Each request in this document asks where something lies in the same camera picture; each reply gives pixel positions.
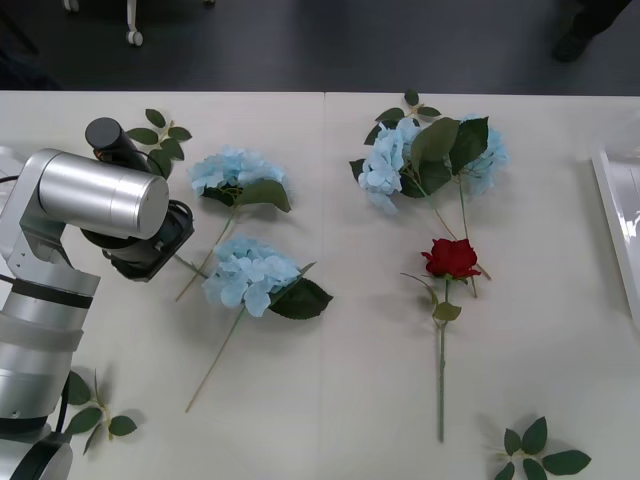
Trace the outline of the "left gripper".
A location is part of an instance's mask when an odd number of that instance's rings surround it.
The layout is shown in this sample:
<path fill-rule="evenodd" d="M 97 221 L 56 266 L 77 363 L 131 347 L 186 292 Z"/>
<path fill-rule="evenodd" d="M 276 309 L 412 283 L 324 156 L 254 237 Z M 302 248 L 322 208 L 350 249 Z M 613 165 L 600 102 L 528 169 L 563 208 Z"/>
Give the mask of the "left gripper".
<path fill-rule="evenodd" d="M 149 282 L 194 233 L 193 221 L 188 205 L 170 200 L 163 224 L 153 237 L 108 249 L 107 259 L 128 280 Z"/>

